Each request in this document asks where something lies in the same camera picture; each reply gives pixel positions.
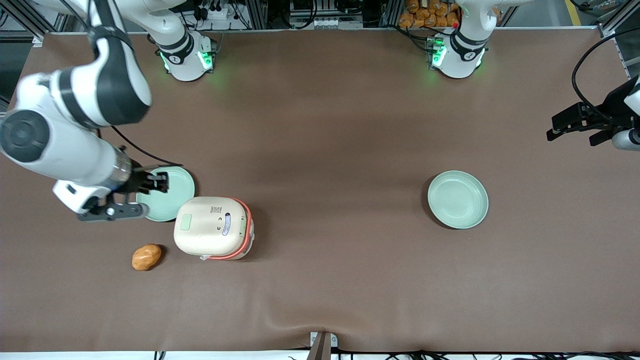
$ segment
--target label sticker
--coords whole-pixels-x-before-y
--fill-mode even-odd
[[[225,228],[222,229],[222,236],[226,236],[229,233],[229,229],[231,228],[231,214],[225,214]]]

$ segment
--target red rim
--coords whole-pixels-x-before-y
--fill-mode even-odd
[[[251,221],[252,221],[251,210],[249,210],[249,207],[245,203],[243,203],[242,201],[240,201],[240,200],[238,200],[236,198],[233,198],[233,197],[230,197],[229,199],[238,201],[240,203],[240,205],[242,205],[242,207],[246,211],[246,231],[245,231],[245,234],[244,234],[244,241],[242,242],[242,245],[240,246],[240,249],[237,249],[236,251],[232,252],[231,254],[224,255],[224,256],[209,256],[207,258],[208,260],[228,260],[228,259],[234,258],[234,257],[242,254],[242,252],[244,250],[246,250],[247,246],[249,246],[249,243],[251,242],[250,241],[251,240],[250,230],[251,230]]]

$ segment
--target green led light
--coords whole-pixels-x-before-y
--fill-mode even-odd
[[[200,62],[202,62],[202,66],[204,66],[205,69],[211,68],[211,55],[199,51],[198,57],[200,58]]]
[[[162,62],[164,63],[164,68],[169,71],[169,65],[166,63],[166,58],[164,58],[164,54],[160,53],[160,57],[162,58]]]
[[[439,67],[442,65],[442,59],[444,59],[444,56],[447,54],[447,48],[446,46],[442,46],[440,48],[440,50],[438,50],[434,55],[433,55],[433,66]]]

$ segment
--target cable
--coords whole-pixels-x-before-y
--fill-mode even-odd
[[[413,42],[413,44],[420,50],[424,51],[425,53],[432,53],[432,50],[427,49],[426,47],[423,47],[422,45],[420,45],[418,43],[418,40],[414,39],[413,36],[409,36],[409,39],[411,39],[411,42]]]
[[[62,5],[65,6],[65,8],[69,9],[69,11],[74,14],[74,16],[78,19],[78,21],[82,24],[82,26],[84,26],[84,29],[86,31],[89,31],[89,25],[87,24],[86,21],[84,21],[84,19],[80,16],[80,14],[78,14],[78,12],[73,9],[73,7],[71,7],[71,5],[69,5],[69,3],[67,2],[67,0],[60,0],[60,2],[62,3]]]
[[[414,38],[414,39],[416,39],[416,40],[427,40],[427,38],[426,38],[426,37],[419,37],[419,36],[417,36],[417,35],[409,34],[409,31],[405,31],[405,30],[403,30],[403,29],[402,29],[401,27],[399,27],[398,25],[389,24],[389,25],[384,25],[384,26],[383,26],[383,28],[394,28],[394,29],[396,29],[396,30],[400,31],[400,33],[401,33],[401,34],[403,34],[403,35],[404,35],[404,36],[406,36],[406,37],[413,37],[413,38]],[[448,34],[448,33],[445,33],[445,32],[443,32],[443,31],[440,31],[440,30],[438,30],[438,29],[430,28],[430,27],[428,27],[428,26],[424,26],[424,27],[422,27],[422,28],[424,28],[424,29],[428,29],[428,30],[431,30],[431,31],[433,31],[433,32],[435,32],[435,33],[438,33],[438,34],[445,35],[445,36],[447,36],[447,37],[449,37],[449,36],[451,36],[451,35],[453,35],[453,34],[454,34],[454,33]]]
[[[129,140],[126,136],[124,136],[123,133],[120,132],[120,130],[118,130],[117,127],[115,126],[111,126],[111,128],[113,129],[113,131],[115,131],[118,135],[120,135],[120,137],[126,141],[129,145],[133,146],[134,149],[136,149],[137,151],[142,152],[144,155],[147,155],[149,158],[155,159],[157,161],[163,162],[167,165],[172,165],[174,167],[181,167],[182,164],[178,164],[178,163],[174,163],[172,161],[168,161],[162,158],[158,158],[156,155],[151,154],[150,152],[145,151],[144,149],[142,149],[141,147],[137,146],[135,143],[133,143],[131,140]]]
[[[4,12],[4,10],[0,9],[0,20],[2,20],[2,24],[0,24],[0,28],[4,26],[6,21],[9,19],[9,13]]]
[[[573,4],[576,8],[578,8],[578,10],[580,10],[580,11],[582,11],[582,12],[583,12],[583,11],[590,11],[590,10],[593,10],[593,8],[592,8],[592,7],[590,7],[590,6],[589,6],[589,4],[588,4],[587,2],[584,2],[584,3],[582,3],[582,4],[578,4],[578,3],[576,3],[576,2],[575,2],[575,0],[569,0],[569,2],[570,2],[571,4]]]
[[[238,7],[238,4],[237,4],[236,0],[230,0],[229,4],[231,4],[231,7],[233,7],[234,11],[238,15],[238,18],[240,19],[240,22],[242,22],[242,25],[244,25],[247,30],[250,30],[251,26],[249,26],[249,22],[244,18],[244,15],[239,10],[239,7]]]
[[[184,25],[189,28],[190,26],[193,27],[193,29],[196,29],[196,26],[191,22],[191,21],[187,21],[187,19],[184,17],[184,13],[182,12],[182,10],[180,11],[180,16],[182,16],[182,21],[184,21]]]
[[[295,25],[292,25],[284,17],[284,11],[283,10],[286,9],[286,6],[287,6],[288,2],[289,2],[289,0],[282,0],[282,4],[281,4],[282,8],[280,9],[280,20],[282,20],[282,22],[285,24],[285,26],[287,26],[289,29],[302,30],[302,29],[306,28],[307,26],[311,25],[311,23],[316,18],[316,15],[318,14],[318,4],[316,3],[316,0],[311,0],[311,11],[309,12],[309,19],[307,20],[307,22],[304,25],[300,26],[299,28],[296,27]]]
[[[573,69],[573,73],[571,74],[571,85],[573,86],[573,91],[575,91],[576,95],[578,95],[580,100],[582,100],[582,102],[584,102],[584,104],[589,109],[591,109],[591,111],[593,111],[594,113],[598,114],[599,116],[601,116],[601,117],[603,117],[605,119],[612,120],[612,118],[610,116],[604,115],[600,110],[598,110],[598,108],[596,106],[594,106],[591,103],[591,101],[587,100],[587,98],[582,94],[582,92],[578,88],[578,84],[575,81],[575,76],[578,73],[578,69],[580,69],[580,66],[582,65],[584,60],[587,58],[587,56],[589,56],[589,54],[591,54],[596,48],[598,48],[598,46],[606,43],[607,41],[609,41],[609,40],[611,40],[611,39],[613,39],[615,37],[618,37],[620,35],[624,35],[626,33],[630,33],[631,31],[636,31],[636,30],[640,30],[640,26],[638,26],[636,28],[628,29],[628,30],[625,30],[625,31],[621,31],[619,33],[612,34],[612,35],[609,35],[608,37],[604,37],[604,38],[600,39],[600,41],[598,41],[595,45],[591,46],[589,48],[589,50],[587,50],[587,52],[584,53],[584,55],[582,55],[582,57],[580,58],[578,63],[575,65],[575,68]]]
[[[220,41],[218,42],[218,45],[216,45],[216,55],[220,52],[220,49],[222,49],[222,40],[225,39],[225,32],[222,31],[222,35],[220,35]]]
[[[350,9],[350,8],[343,8],[340,6],[340,0],[333,0],[333,6],[338,9],[339,12],[345,13],[347,15],[353,15],[353,14],[357,14],[357,13],[361,13],[362,10],[364,9],[364,1],[362,1],[362,4],[355,9]]]

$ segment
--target potato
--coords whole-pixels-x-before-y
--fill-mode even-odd
[[[156,244],[146,244],[136,250],[131,259],[131,266],[137,271],[149,270],[162,256],[162,249]]]

